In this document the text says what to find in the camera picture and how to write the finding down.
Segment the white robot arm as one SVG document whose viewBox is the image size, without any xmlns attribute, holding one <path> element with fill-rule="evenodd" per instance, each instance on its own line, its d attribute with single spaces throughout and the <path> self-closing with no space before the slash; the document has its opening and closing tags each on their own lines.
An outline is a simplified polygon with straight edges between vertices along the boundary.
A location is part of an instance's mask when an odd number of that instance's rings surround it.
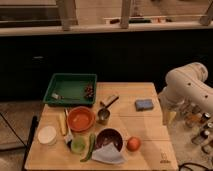
<svg viewBox="0 0 213 171">
<path fill-rule="evenodd" d="M 208 70 L 199 62 L 172 69 L 166 74 L 166 86 L 158 94 L 164 125 L 169 123 L 170 112 L 178 109 L 186 100 L 213 114 L 213 88 L 205 84 L 207 78 Z"/>
</svg>

